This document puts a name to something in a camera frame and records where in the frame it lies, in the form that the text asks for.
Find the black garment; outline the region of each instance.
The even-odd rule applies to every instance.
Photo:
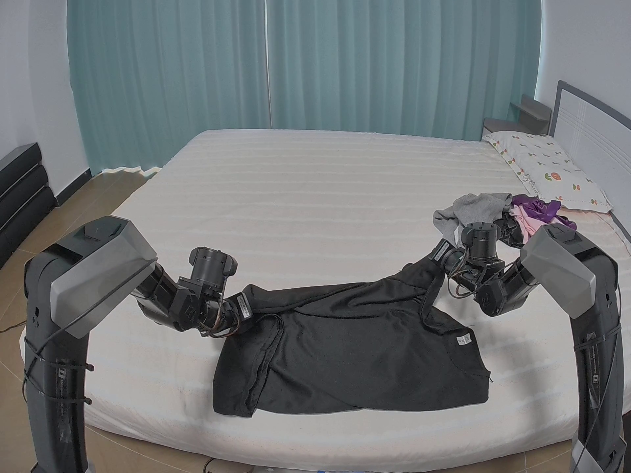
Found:
[[[254,318],[225,341],[215,411],[250,417],[256,408],[314,414],[484,403],[490,372],[473,331],[433,307],[443,281],[425,257],[376,282],[248,285]]]
[[[508,212],[503,212],[502,216],[493,223],[500,227],[500,240],[502,242],[509,247],[524,247],[524,233],[522,233],[521,226],[515,217]]]

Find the gray cloth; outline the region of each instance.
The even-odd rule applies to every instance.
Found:
[[[452,245],[461,246],[460,234],[469,223],[492,223],[502,216],[502,212],[511,207],[510,193],[482,193],[461,196],[451,207],[436,210],[433,216],[434,226],[443,238]]]

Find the curtain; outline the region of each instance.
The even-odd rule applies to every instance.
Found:
[[[93,173],[164,165],[203,130],[269,127],[264,0],[68,0]]]
[[[534,94],[541,0],[267,0],[275,128],[479,140]]]

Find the bed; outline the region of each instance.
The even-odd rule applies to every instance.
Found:
[[[583,103],[594,105],[581,98],[577,111],[572,98],[563,98],[574,91],[560,90],[553,125],[565,145],[585,138],[577,129],[591,121]],[[631,154],[629,142],[618,146],[620,156]],[[599,166],[617,155],[610,147],[599,154]],[[593,158],[585,160],[579,166],[592,173]],[[628,187],[629,175],[617,177]],[[601,186],[616,212],[620,205],[618,225],[605,214],[564,213],[619,263],[627,412],[631,245],[619,225],[631,226],[631,216],[618,189],[611,194],[607,182]],[[465,193],[503,191],[525,192],[484,142],[213,130],[195,137],[114,214],[133,220],[173,277],[190,274],[194,247],[233,255],[239,269],[228,280],[231,294],[248,283],[274,289],[377,280],[435,246],[434,210]],[[502,259],[518,256],[517,249],[498,246]],[[538,288],[524,307],[495,318],[470,299],[452,299],[445,286],[435,305],[475,330],[493,380],[487,403],[427,413],[218,415],[211,389],[222,342],[160,327],[128,298],[91,333],[88,360],[95,371],[86,379],[93,399],[86,423],[231,461],[304,470],[421,472],[572,437],[578,392],[570,325],[546,291]]]

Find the headboard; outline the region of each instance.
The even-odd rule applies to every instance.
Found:
[[[631,119],[559,81],[550,135],[604,190],[614,221],[631,240]]]

